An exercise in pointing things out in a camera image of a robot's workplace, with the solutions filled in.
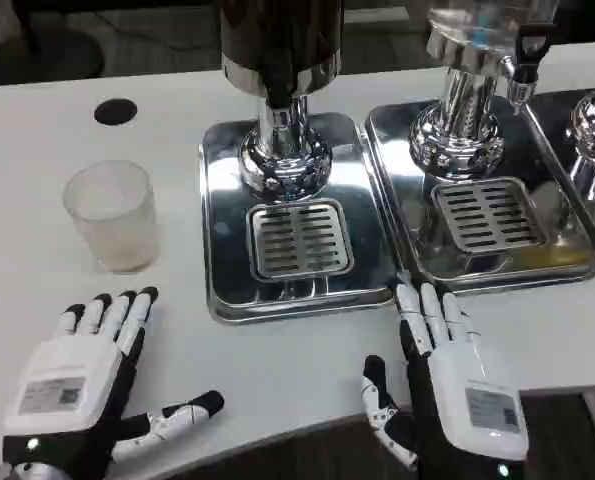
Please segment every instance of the gray carpet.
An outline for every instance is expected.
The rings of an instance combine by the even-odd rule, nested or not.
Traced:
[[[526,480],[595,480],[595,428],[580,396],[523,399]],[[366,421],[257,448],[171,480],[414,480]]]
[[[0,42],[17,32],[9,6],[0,0]],[[352,25],[344,31],[343,73],[424,68],[425,2],[349,0],[347,8],[401,6],[410,21]],[[219,33],[212,7],[172,7],[69,15],[34,15],[37,28],[67,22],[98,40],[106,58],[104,76],[217,70],[221,66]]]

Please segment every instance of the stainless steel drip tray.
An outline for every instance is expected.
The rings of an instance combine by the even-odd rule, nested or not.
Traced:
[[[589,93],[594,90],[574,90],[567,92],[546,93],[533,98],[531,108],[535,112],[539,125],[552,146],[561,166],[566,174],[577,170],[580,175],[574,185],[582,196],[585,208],[589,214],[587,226],[588,234],[595,247],[595,166],[584,165],[584,159],[579,158],[575,150],[574,139],[571,138],[571,116],[573,109]],[[582,192],[581,188],[592,190]]]
[[[448,183],[411,158],[409,125],[428,105],[380,107],[366,121],[400,268],[473,293],[594,275],[588,238],[523,117],[495,98],[504,159],[485,180]]]
[[[242,183],[239,151],[253,122],[215,125],[201,147],[208,304],[245,323],[381,306],[395,265],[352,120],[316,115],[333,152],[313,198],[266,204]]]

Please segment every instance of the frosted plastic cup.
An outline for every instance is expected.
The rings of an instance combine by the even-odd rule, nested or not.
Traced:
[[[108,270],[133,272],[157,256],[155,198],[139,165],[109,160],[85,168],[70,179],[63,201],[93,256]]]

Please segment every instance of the metal grate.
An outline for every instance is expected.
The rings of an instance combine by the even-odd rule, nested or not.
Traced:
[[[341,206],[331,200],[256,207],[251,261],[262,280],[339,275],[352,266]]]
[[[494,253],[546,240],[523,184],[514,178],[438,185],[432,197],[463,252]]]

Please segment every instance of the dispenser tap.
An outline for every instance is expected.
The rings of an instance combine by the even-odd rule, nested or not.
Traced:
[[[552,34],[556,29],[553,23],[522,25],[514,56],[506,56],[501,61],[502,72],[508,82],[506,96],[515,109],[515,115],[519,115],[535,93],[539,64],[550,50]]]

